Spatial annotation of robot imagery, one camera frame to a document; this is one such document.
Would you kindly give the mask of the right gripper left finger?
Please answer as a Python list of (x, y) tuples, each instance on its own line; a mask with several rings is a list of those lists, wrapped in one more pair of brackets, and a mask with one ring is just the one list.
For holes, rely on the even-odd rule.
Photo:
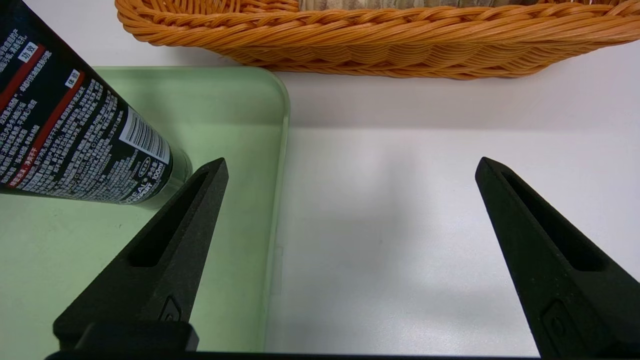
[(194, 351), (190, 316), (229, 173), (199, 167), (53, 324), (62, 351)]

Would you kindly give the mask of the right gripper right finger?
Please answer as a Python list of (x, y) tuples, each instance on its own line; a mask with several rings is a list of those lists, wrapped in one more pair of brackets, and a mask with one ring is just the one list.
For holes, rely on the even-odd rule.
[(638, 358), (640, 285), (501, 162), (475, 181), (542, 358)]

